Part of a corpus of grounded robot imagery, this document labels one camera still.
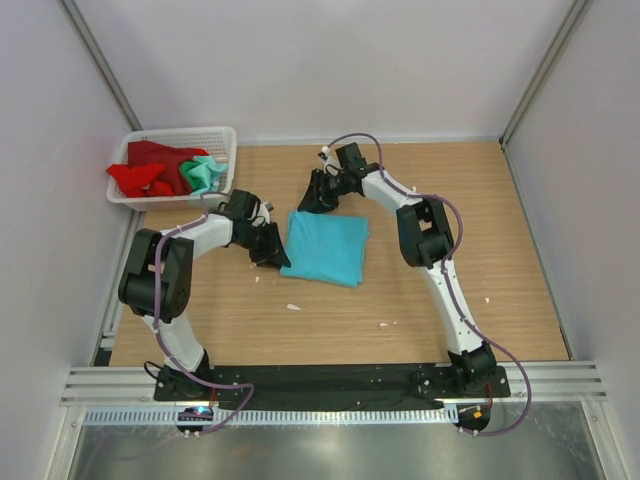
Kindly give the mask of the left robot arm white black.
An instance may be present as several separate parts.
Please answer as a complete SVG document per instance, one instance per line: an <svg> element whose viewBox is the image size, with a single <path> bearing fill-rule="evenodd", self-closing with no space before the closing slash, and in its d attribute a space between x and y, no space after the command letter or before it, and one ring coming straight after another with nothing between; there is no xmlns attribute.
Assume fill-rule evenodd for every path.
<svg viewBox="0 0 640 480"><path fill-rule="evenodd" d="M144 320L164 354L164 363L154 375L156 400L203 400L217 389L208 354L186 312L193 265L214 249L236 245L247 250L256 266L289 266L272 210L271 203L234 189L192 222L135 233L118 298Z"/></svg>

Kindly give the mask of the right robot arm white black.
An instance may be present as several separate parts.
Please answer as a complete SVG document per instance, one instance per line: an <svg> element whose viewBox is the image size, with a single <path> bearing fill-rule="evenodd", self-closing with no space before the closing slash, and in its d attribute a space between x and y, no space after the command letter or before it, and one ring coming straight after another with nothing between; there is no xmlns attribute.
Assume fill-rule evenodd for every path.
<svg viewBox="0 0 640 480"><path fill-rule="evenodd" d="M398 183L380 163L369 163L357 143L333 151L323 146L298 209L329 213L342 196L357 193L395 215L398 242L405 263L419 271L443 323L451 362L450 381L459 394L482 391L496 372L497 361L469 309L459 284L453 254L454 239L445 202L420 195Z"/></svg>

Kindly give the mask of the blue t shirt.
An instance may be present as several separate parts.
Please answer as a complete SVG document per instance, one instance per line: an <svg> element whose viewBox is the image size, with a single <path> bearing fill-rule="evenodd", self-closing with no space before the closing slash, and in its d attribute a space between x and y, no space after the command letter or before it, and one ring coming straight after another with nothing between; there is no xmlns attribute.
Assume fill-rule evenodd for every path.
<svg viewBox="0 0 640 480"><path fill-rule="evenodd" d="M369 221L365 217L291 212L284 277L356 288L363 281Z"/></svg>

